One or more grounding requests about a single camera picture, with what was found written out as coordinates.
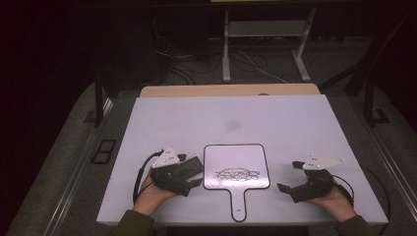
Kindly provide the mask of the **light wooden table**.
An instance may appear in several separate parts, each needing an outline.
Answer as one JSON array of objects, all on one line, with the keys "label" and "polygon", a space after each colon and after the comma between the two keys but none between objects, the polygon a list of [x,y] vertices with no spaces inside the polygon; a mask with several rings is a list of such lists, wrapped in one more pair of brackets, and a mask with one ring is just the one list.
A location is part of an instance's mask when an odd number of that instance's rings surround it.
[{"label": "light wooden table", "polygon": [[140,97],[320,94],[314,84],[253,84],[145,87]]}]

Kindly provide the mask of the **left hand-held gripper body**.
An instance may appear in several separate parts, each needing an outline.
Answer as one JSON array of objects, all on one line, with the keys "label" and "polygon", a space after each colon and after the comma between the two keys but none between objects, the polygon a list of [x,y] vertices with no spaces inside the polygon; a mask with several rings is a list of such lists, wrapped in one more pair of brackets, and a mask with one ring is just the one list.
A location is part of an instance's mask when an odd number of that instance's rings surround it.
[{"label": "left hand-held gripper body", "polygon": [[174,169],[183,161],[172,147],[165,149],[151,166],[150,178],[152,183],[163,190],[187,197],[193,188],[188,180],[174,176]]}]

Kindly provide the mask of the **aluminium floor rail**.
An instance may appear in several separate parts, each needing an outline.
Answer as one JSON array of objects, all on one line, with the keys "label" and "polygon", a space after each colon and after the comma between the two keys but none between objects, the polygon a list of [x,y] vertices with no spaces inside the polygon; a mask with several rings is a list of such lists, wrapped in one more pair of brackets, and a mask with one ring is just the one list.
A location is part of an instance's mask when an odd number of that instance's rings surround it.
[{"label": "aluminium floor rail", "polygon": [[64,192],[59,199],[58,205],[54,210],[51,219],[48,221],[47,227],[42,236],[58,236],[73,199],[81,185],[85,166],[90,162],[92,151],[95,148],[97,140],[101,136],[102,126],[106,122],[112,107],[113,102],[110,98],[106,98],[102,105],[97,106],[97,111],[93,112],[95,115],[95,118],[93,119],[93,127],[89,132],[88,138],[83,142],[82,152],[79,155],[78,163],[74,167],[74,171],[72,172],[69,182],[66,185]]},{"label": "aluminium floor rail", "polygon": [[391,178],[394,186],[404,200],[413,218],[417,221],[417,194],[414,192],[409,182],[401,172],[397,163],[393,159],[393,156],[389,152],[387,146],[383,142],[377,128],[371,126],[363,115],[363,108],[357,98],[350,97],[349,103],[351,104],[356,115],[359,117],[365,130],[368,132],[374,146],[376,147],[380,160],[384,165],[389,177]]}]

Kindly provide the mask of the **person's left hand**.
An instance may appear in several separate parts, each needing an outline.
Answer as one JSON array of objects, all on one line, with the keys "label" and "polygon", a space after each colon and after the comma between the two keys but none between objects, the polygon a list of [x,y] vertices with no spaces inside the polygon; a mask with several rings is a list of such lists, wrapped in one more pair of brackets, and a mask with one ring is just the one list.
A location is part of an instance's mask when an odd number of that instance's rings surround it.
[{"label": "person's left hand", "polygon": [[143,182],[143,186],[133,206],[133,211],[151,216],[163,203],[174,197],[176,197],[175,193],[156,187],[148,176]]}]

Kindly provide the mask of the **person's right hand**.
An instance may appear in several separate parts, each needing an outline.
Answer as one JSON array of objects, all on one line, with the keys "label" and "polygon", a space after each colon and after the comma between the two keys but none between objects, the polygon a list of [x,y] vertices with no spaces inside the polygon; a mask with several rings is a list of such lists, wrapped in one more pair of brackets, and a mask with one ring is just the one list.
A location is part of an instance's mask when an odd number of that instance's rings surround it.
[{"label": "person's right hand", "polygon": [[343,222],[357,215],[353,206],[337,188],[333,187],[329,194],[308,200],[309,204],[324,209],[335,221]]}]

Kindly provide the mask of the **black eraser block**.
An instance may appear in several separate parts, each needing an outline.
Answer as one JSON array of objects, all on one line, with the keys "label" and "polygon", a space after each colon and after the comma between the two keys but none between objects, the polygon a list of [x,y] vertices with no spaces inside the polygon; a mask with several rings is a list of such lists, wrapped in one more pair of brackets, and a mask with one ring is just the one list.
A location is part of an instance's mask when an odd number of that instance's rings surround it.
[{"label": "black eraser block", "polygon": [[200,159],[198,157],[193,157],[189,160],[183,161],[180,163],[173,171],[173,174],[176,178],[182,180],[188,180],[204,170]]}]

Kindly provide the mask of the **white metal stand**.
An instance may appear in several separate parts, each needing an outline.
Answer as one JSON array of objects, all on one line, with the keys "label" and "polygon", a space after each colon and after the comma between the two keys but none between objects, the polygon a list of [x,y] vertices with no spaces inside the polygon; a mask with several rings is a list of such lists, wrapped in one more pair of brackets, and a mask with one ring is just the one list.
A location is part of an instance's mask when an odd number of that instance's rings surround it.
[{"label": "white metal stand", "polygon": [[305,49],[310,29],[316,15],[316,8],[309,10],[305,20],[275,20],[275,21],[231,21],[228,10],[224,11],[222,76],[225,83],[231,81],[229,39],[237,37],[298,37],[299,46],[292,51],[292,57],[298,69],[301,80],[311,80],[302,54]]}]

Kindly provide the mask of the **small whiteboard with handle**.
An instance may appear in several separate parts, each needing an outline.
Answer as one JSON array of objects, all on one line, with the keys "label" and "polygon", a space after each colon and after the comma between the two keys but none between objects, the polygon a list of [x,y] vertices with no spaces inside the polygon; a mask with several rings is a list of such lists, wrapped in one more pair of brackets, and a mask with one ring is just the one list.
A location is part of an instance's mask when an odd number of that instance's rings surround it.
[{"label": "small whiteboard with handle", "polygon": [[246,192],[270,186],[265,149],[260,144],[209,145],[204,149],[204,187],[227,191],[231,217],[247,218]]}]

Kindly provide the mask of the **black metal stand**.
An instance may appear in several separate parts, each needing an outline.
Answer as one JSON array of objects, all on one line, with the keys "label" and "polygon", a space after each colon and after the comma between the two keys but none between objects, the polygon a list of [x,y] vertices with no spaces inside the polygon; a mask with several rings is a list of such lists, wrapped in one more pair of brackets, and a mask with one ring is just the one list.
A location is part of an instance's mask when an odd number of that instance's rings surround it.
[{"label": "black metal stand", "polygon": [[365,55],[319,84],[319,90],[347,79],[345,94],[364,93],[363,114],[375,126],[387,121],[384,112],[375,107],[375,91],[381,89],[417,130],[417,3],[380,10],[370,27],[374,32]]},{"label": "black metal stand", "polygon": [[112,106],[112,100],[105,93],[102,78],[99,73],[94,75],[94,110],[88,112],[84,122],[98,128]]}]

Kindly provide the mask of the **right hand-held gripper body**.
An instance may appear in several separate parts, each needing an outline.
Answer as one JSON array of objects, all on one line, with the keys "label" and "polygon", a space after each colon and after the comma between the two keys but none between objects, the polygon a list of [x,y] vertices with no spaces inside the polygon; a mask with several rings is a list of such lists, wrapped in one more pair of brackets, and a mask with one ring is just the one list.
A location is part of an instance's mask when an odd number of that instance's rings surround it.
[{"label": "right hand-held gripper body", "polygon": [[343,164],[343,158],[326,157],[311,154],[305,162],[303,170],[307,182],[291,188],[289,195],[295,203],[323,197],[330,193],[333,187],[333,177],[328,168]]}]

